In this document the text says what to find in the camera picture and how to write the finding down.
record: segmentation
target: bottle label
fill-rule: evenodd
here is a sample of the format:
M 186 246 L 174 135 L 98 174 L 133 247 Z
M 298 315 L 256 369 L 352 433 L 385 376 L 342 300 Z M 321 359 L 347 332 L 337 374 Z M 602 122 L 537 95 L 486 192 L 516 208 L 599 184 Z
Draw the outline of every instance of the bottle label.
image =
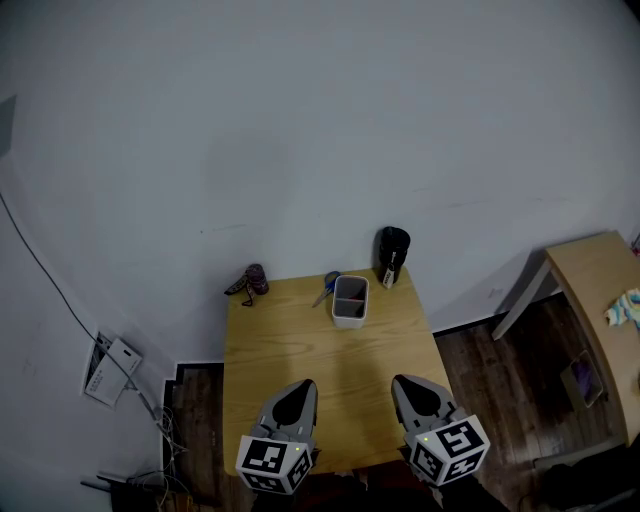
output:
M 385 288 L 390 289 L 393 286 L 394 275 L 395 267 L 393 266 L 393 263 L 389 263 L 389 265 L 387 266 L 387 272 L 384 274 L 384 279 L 382 279 L 382 284 Z

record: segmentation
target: wooden table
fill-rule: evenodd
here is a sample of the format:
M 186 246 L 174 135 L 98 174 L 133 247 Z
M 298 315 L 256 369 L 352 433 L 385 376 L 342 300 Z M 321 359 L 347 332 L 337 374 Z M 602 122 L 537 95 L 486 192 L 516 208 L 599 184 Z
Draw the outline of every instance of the wooden table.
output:
M 538 459 L 536 467 L 571 462 L 621 443 L 628 446 L 640 433 L 640 335 L 633 322 L 609 327 L 604 317 L 620 295 L 640 287 L 640 262 L 617 232 L 548 248 L 541 269 L 493 332 L 494 339 L 516 321 L 549 272 L 567 296 L 596 356 L 612 398 L 616 435 L 587 450 Z
M 396 419 L 391 380 L 399 373 L 449 381 L 406 268 L 391 290 L 372 270 L 364 327 L 339 330 L 331 297 L 311 304 L 324 275 L 271 281 L 267 295 L 243 307 L 231 297 L 224 368 L 224 467 L 235 475 L 240 437 L 249 434 L 263 402 L 288 384 L 313 379 L 321 450 L 315 473 L 347 471 L 400 459 L 404 430 Z

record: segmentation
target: white wall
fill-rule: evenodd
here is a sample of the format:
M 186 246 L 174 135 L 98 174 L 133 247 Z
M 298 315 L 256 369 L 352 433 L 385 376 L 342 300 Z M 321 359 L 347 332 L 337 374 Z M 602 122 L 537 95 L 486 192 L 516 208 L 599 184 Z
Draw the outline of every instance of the white wall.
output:
M 10 165 L 0 159 L 0 174 Z M 0 509 L 111 510 L 107 494 L 80 480 L 157 469 L 159 433 L 131 392 L 115 411 L 81 395 L 91 340 L 1 207 L 0 326 Z M 135 380 L 159 403 L 156 369 L 143 363 Z
M 222 291 L 254 261 L 271 279 L 364 267 L 375 231 L 404 227 L 442 329 L 492 314 L 532 250 L 640 219 L 621 2 L 10 11 L 0 179 L 78 300 L 158 367 L 223 357 Z

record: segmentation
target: white router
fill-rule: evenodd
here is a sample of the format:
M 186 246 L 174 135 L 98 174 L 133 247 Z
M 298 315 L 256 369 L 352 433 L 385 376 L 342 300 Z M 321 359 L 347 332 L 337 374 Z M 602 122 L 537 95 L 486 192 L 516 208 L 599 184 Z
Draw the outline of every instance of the white router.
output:
M 140 354 L 136 353 L 120 338 L 116 338 L 113 343 L 109 343 L 105 338 L 99 336 L 98 343 L 109 351 L 109 355 L 116 360 L 129 376 L 133 375 L 133 372 L 136 371 L 142 361 Z M 94 359 L 97 352 L 98 349 L 94 347 Z M 95 361 L 90 364 L 84 392 L 104 405 L 114 408 L 128 379 L 122 370 L 104 353 L 99 352 L 99 355 L 101 359 L 99 359 L 100 362 L 97 367 L 95 367 Z

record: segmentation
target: pen holder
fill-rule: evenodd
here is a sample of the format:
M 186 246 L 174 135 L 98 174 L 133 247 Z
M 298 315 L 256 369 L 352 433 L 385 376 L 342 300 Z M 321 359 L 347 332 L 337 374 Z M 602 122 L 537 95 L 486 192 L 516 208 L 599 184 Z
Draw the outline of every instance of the pen holder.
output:
M 339 276 L 335 284 L 333 323 L 339 329 L 359 329 L 367 317 L 369 281 L 359 276 Z

